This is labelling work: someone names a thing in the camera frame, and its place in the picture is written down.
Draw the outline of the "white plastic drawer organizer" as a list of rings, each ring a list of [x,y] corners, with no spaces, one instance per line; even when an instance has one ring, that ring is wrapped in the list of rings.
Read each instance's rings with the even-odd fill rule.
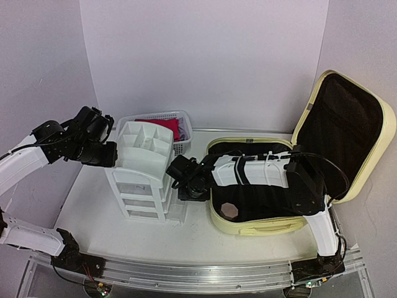
[[[115,141],[118,159],[105,173],[123,216],[161,224],[185,222],[187,206],[166,174],[174,159],[173,131],[158,124],[120,121]]]

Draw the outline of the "lilac shirt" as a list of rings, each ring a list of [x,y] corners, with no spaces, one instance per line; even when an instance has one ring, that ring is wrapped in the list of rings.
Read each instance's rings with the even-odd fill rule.
[[[188,125],[185,122],[183,117],[178,118],[178,132],[179,132],[179,141],[183,142],[189,139],[190,133]]]

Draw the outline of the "red shirt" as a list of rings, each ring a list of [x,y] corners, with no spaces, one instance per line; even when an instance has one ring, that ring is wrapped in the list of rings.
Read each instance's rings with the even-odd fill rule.
[[[174,141],[178,142],[180,140],[180,133],[179,133],[179,121],[177,119],[135,119],[138,122],[148,122],[156,125],[160,125],[165,127],[173,132]]]

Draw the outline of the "white perforated plastic basket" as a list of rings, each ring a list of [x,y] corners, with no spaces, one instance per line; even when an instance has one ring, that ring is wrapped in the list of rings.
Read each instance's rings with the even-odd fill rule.
[[[179,121],[178,124],[178,132],[180,139],[178,142],[174,142],[174,152],[176,155],[183,155],[190,149],[190,143],[193,139],[193,131],[190,123],[189,115],[182,110],[175,111],[165,111],[165,112],[153,112],[148,114],[137,114],[137,115],[129,115],[126,117],[122,117],[116,127],[115,127],[115,135],[118,137],[120,132],[123,129],[123,126],[128,121],[135,120],[170,120],[177,119]]]

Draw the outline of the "pale yellow hard-shell suitcase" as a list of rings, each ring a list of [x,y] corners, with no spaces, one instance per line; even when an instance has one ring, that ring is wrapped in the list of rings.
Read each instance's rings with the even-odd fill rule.
[[[232,235],[275,235],[306,224],[318,205],[311,198],[319,183],[332,203],[354,199],[375,169],[396,132],[391,106],[376,94],[333,70],[325,71],[295,127],[291,140],[219,138],[208,144],[210,155],[261,156],[286,153],[288,188],[266,186],[264,179],[214,186],[210,216]]]

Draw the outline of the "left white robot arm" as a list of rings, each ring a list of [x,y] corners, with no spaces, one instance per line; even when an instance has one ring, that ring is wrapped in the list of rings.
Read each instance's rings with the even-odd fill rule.
[[[113,125],[113,117],[88,106],[63,123],[49,120],[39,125],[1,156],[1,193],[60,159],[86,166],[114,167],[117,144],[108,139]],[[70,271],[79,270],[84,263],[69,232],[24,222],[5,211],[1,211],[1,243],[58,257]]]

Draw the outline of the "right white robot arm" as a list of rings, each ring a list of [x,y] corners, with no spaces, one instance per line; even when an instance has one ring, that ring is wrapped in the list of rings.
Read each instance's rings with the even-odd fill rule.
[[[341,240],[329,212],[325,179],[310,163],[310,153],[283,151],[245,155],[227,152],[207,155],[202,161],[177,156],[166,173],[173,189],[184,189],[190,200],[197,201],[214,187],[277,187],[286,191],[292,212],[303,216],[314,236],[317,255],[312,269],[325,275],[337,263]]]

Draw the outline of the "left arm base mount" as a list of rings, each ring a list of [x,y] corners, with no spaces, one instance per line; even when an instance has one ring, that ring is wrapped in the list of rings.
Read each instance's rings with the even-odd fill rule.
[[[51,264],[56,268],[100,278],[104,272],[105,259],[81,253],[77,241],[69,231],[61,228],[56,231],[61,235],[65,247],[58,256],[51,257]]]

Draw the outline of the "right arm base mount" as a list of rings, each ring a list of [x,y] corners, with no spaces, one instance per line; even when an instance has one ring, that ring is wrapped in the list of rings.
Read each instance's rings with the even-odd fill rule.
[[[293,285],[330,278],[335,274],[343,273],[344,270],[344,261],[341,255],[318,255],[313,259],[294,261],[292,263]]]

